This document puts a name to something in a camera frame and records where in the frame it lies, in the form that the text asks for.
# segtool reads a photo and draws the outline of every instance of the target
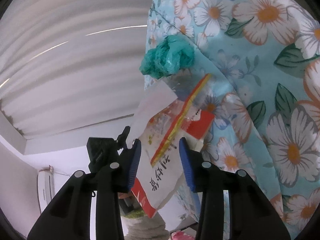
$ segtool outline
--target metal screw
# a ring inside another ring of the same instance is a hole
[[[247,175],[247,172],[244,170],[238,170],[237,173],[240,177],[245,177]]]
[[[119,166],[120,166],[119,163],[111,163],[110,164],[110,168],[112,168],[112,169],[117,169],[117,168],[119,168]]]
[[[203,162],[201,165],[204,168],[210,168],[211,167],[211,163],[209,163],[209,162]]]
[[[75,172],[75,177],[76,177],[76,178],[80,178],[83,174],[84,174],[83,171],[76,171],[76,172]]]

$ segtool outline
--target floral fabric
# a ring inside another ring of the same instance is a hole
[[[195,47],[181,74],[215,77],[204,158],[246,170],[295,238],[320,203],[320,24],[293,0],[153,0],[146,51],[179,32]]]

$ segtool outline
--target plastic bag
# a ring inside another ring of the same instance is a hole
[[[185,137],[192,150],[200,151],[214,119],[212,113],[201,110],[211,91],[213,79],[210,74],[204,77],[177,74],[162,78],[156,84],[161,82],[177,97],[149,120],[139,136],[141,158],[132,188],[149,217],[167,203],[184,180],[179,155],[180,138]],[[150,97],[144,106],[155,101],[157,97]]]
[[[190,68],[194,63],[194,48],[181,34],[169,35],[144,56],[139,70],[143,75],[159,79]]]

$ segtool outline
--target corrugated white surface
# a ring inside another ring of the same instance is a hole
[[[133,114],[151,0],[14,0],[0,21],[1,110],[26,139]]]

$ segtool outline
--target crumpled teal plastic bag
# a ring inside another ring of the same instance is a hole
[[[139,70],[143,75],[159,79],[176,74],[182,68],[190,68],[194,63],[194,48],[182,34],[169,35],[145,54]]]

